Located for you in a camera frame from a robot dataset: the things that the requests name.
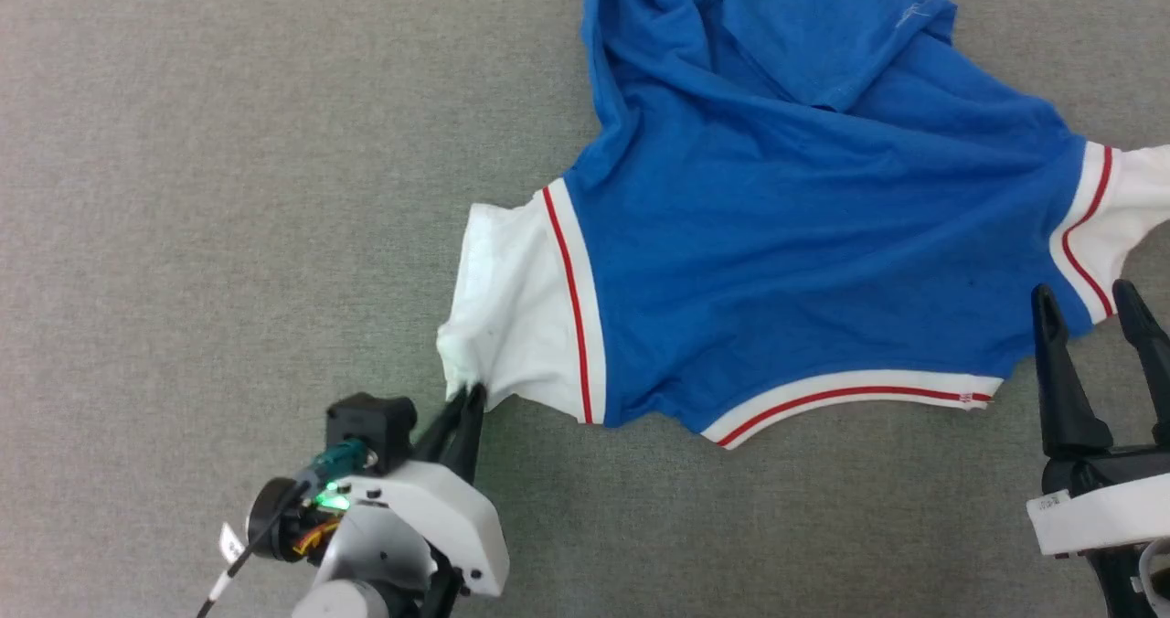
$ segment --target black cable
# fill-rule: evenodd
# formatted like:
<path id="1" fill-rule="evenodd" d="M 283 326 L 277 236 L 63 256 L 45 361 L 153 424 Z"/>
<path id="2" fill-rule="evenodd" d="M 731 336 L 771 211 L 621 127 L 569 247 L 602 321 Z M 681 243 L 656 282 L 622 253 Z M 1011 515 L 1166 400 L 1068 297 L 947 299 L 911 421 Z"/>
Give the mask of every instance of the black cable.
<path id="1" fill-rule="evenodd" d="M 304 492 L 308 489 L 309 481 L 301 481 L 301 483 L 297 485 L 291 493 L 289 493 L 289 496 L 281 501 L 281 503 L 276 507 L 276 510 L 273 511 L 273 516 L 268 519 L 264 528 L 256 534 L 255 538 L 252 538 L 252 541 L 248 542 L 247 547 L 243 548 L 240 556 L 238 556 L 230 566 L 228 566 L 227 571 L 220 575 L 219 581 L 215 582 L 215 586 L 212 588 L 212 592 L 204 602 L 204 605 L 199 609 L 199 613 L 195 614 L 195 618 L 207 618 L 207 613 L 212 610 L 212 606 L 215 606 L 215 600 L 219 599 L 220 593 L 227 589 L 227 585 L 232 583 L 235 575 L 241 568 L 243 568 L 243 564 L 247 563 L 248 558 L 252 557 L 252 551 L 255 551 L 256 548 L 260 547 L 260 542 L 268 537 L 268 534 L 271 533 L 273 528 L 276 527 L 276 523 L 280 522 L 284 510 L 288 510 L 289 506 L 301 501 L 302 495 L 304 495 Z"/>

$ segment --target wire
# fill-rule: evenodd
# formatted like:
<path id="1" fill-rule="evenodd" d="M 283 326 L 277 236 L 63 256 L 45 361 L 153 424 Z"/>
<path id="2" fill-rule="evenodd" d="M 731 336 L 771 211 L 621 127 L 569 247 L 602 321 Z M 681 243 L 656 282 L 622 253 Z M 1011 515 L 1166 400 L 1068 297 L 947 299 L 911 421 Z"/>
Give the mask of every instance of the wire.
<path id="1" fill-rule="evenodd" d="M 304 555 L 309 549 L 316 548 L 321 544 L 321 538 L 330 531 L 336 531 L 337 526 L 340 524 L 340 520 L 330 520 L 323 524 L 318 524 L 309 530 L 295 545 L 292 545 L 292 551 Z"/>
<path id="2" fill-rule="evenodd" d="M 281 514 L 283 514 L 284 510 L 288 510 L 289 506 L 292 506 L 294 503 L 301 501 L 301 497 L 308 489 L 309 489 L 309 481 L 301 481 L 301 483 L 297 485 L 297 487 L 289 494 L 289 496 L 287 496 L 284 501 L 282 501 L 280 504 L 276 506 L 276 509 L 273 511 L 273 516 L 269 517 L 268 522 L 264 523 L 264 527 L 256 533 L 256 537 L 252 538 L 252 541 L 248 542 L 247 547 L 243 548 L 243 551 L 240 552 L 240 556 L 238 556 L 235 561 L 228 566 L 228 569 L 226 569 L 220 575 L 220 578 L 215 582 L 215 585 L 212 586 L 212 592 L 207 593 L 207 599 L 204 602 L 204 605 L 199 609 L 199 613 L 195 614 L 195 618 L 207 618 L 207 613 L 212 610 L 212 606 L 215 606 L 215 600 L 219 599 L 219 596 L 220 593 L 223 592 L 223 589 L 226 589 L 228 584 L 232 583 L 232 579 L 236 576 L 240 569 L 243 568 L 243 564 L 247 563 L 248 558 L 252 557 L 252 552 L 256 551 L 256 548 L 260 547 L 261 541 L 267 538 L 269 531 L 271 531 L 273 528 L 276 527 L 276 523 L 280 522 Z"/>

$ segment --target white label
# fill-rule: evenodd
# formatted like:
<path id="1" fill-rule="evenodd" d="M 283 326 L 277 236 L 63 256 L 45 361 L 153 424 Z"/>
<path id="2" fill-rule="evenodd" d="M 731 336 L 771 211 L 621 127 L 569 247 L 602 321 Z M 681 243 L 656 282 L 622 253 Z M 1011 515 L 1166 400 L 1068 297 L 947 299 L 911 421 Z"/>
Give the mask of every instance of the white label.
<path id="1" fill-rule="evenodd" d="M 1035 506 L 1035 510 L 1040 511 L 1040 510 L 1048 510 L 1049 508 L 1057 504 L 1065 503 L 1066 501 L 1071 501 L 1073 497 L 1069 496 L 1068 490 L 1058 490 L 1049 495 L 1044 495 L 1042 497 L 1034 499 L 1027 502 L 1027 504 L 1030 511 L 1033 509 L 1033 504 Z"/>
<path id="2" fill-rule="evenodd" d="M 235 531 L 232 530 L 232 527 L 227 522 L 220 529 L 220 554 L 223 555 L 229 565 L 235 563 L 235 559 L 243 554 L 243 543 L 240 542 L 240 537 L 235 535 Z"/>

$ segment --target gray carpet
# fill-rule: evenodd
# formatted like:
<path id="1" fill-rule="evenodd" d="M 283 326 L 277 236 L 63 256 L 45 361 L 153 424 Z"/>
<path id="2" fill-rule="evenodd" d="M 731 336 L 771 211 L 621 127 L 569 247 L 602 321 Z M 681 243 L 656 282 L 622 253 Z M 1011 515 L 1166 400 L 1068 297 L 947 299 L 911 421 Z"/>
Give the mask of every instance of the gray carpet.
<path id="1" fill-rule="evenodd" d="M 955 0 L 957 46 L 1133 149 L 1170 142 L 1170 0 Z M 219 524 L 358 390 L 440 403 L 472 201 L 518 205 L 596 133 L 580 0 L 0 0 L 0 617 L 186 617 Z M 1127 276 L 1170 323 L 1170 227 Z M 1138 366 L 1075 355 L 1122 441 Z M 986 413 L 849 405 L 727 453 L 511 400 L 480 482 L 512 574 L 460 616 L 1100 617 L 1024 502 L 1024 364 Z M 221 618 L 311 577 L 255 562 Z"/>

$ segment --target blue fabric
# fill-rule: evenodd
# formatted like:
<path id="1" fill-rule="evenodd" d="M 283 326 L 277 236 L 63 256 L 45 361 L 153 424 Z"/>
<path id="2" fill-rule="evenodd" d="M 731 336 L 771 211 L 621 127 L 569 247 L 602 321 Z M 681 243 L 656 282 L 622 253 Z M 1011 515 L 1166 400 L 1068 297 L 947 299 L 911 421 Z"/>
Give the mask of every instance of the blue fabric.
<path id="1" fill-rule="evenodd" d="M 606 424 L 702 431 L 821 373 L 1006 377 L 1085 140 L 951 47 L 948 0 L 585 0 L 601 133 L 565 181 Z"/>

